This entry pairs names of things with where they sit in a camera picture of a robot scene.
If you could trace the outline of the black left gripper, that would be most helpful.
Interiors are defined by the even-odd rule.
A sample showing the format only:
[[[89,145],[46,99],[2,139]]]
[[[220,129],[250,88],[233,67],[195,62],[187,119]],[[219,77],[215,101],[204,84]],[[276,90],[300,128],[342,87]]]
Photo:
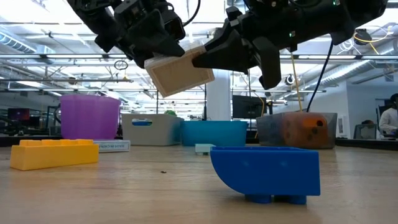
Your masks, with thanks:
[[[146,60],[155,54],[181,57],[185,51],[178,44],[185,37],[181,18],[172,3],[166,0],[146,0],[147,15],[127,30],[132,58],[144,68]]]

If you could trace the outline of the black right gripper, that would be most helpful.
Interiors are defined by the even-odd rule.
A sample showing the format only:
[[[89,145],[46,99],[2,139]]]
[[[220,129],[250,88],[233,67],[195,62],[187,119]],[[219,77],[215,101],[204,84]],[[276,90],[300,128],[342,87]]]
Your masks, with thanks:
[[[246,11],[232,4],[226,9],[226,28],[217,28],[192,59],[196,68],[217,68],[248,72],[257,64],[262,86],[274,88],[281,81],[279,49],[297,49],[297,44],[314,38],[313,1],[244,1]],[[249,49],[254,48],[254,59]]]

